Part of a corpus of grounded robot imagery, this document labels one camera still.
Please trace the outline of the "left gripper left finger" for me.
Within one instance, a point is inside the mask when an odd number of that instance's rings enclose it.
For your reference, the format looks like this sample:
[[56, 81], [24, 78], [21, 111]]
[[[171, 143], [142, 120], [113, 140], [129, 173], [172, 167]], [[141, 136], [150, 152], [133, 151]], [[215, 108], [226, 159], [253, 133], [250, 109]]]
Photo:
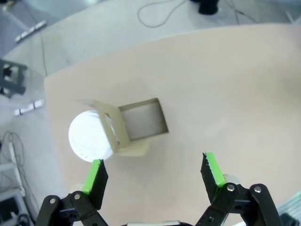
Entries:
[[94, 160], [81, 190], [60, 198], [44, 198], [35, 226], [108, 226], [98, 210], [101, 209], [108, 174], [103, 160]]

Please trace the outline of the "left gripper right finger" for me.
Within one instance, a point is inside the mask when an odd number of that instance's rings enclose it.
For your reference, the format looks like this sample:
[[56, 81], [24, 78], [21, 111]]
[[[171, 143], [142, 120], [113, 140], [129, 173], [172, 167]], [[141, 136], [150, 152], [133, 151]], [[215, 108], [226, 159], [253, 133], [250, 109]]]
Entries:
[[264, 184], [247, 189], [227, 182], [213, 153], [203, 153], [200, 172], [210, 206], [195, 226], [222, 226], [230, 213], [239, 214], [246, 226], [283, 226]]

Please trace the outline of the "white round plate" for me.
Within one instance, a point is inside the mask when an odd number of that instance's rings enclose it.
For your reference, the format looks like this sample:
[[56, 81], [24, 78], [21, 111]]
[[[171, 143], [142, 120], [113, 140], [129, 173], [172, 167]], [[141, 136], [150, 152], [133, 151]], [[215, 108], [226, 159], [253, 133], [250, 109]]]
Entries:
[[106, 160], [113, 150], [95, 110], [77, 115], [71, 122], [68, 139], [73, 152], [82, 160]]

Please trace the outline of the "short white power strip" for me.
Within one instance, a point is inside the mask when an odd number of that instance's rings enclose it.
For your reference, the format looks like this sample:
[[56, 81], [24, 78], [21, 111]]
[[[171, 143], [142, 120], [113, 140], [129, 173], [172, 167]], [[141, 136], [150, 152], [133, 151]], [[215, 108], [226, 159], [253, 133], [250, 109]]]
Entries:
[[17, 108], [16, 110], [14, 110], [13, 115], [16, 117], [24, 115], [28, 112], [31, 112], [33, 110], [43, 107], [45, 105], [45, 103], [46, 103], [45, 99], [36, 100], [32, 103], [29, 103], [25, 107]]

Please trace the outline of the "long white power strip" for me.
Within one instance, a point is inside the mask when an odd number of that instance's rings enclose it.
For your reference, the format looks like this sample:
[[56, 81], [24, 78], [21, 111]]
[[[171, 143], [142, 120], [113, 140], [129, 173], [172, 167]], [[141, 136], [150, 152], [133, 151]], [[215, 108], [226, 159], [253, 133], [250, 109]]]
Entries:
[[30, 27], [29, 29], [25, 30], [23, 33], [21, 33], [20, 35], [18, 35], [15, 38], [15, 42], [18, 43], [21, 40], [25, 39], [26, 37], [30, 36], [31, 34], [33, 34], [34, 32], [40, 31], [42, 28], [44, 28], [47, 25], [47, 21], [43, 20], [39, 23], [37, 23], [36, 25], [34, 25], [33, 27]]

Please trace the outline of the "black round floor base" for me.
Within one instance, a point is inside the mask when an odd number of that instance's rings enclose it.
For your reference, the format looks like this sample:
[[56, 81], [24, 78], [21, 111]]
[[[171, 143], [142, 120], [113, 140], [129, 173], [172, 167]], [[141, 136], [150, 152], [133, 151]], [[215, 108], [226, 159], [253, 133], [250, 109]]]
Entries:
[[219, 0], [200, 0], [198, 12], [202, 15], [214, 15], [218, 12]]

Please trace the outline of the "grey metal frame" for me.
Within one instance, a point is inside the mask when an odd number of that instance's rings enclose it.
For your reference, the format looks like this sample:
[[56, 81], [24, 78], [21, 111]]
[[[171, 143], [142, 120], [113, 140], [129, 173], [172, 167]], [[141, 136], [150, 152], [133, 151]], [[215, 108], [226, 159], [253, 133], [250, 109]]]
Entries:
[[24, 73], [28, 69], [26, 65], [0, 59], [0, 95], [11, 98], [14, 94], [23, 95]]

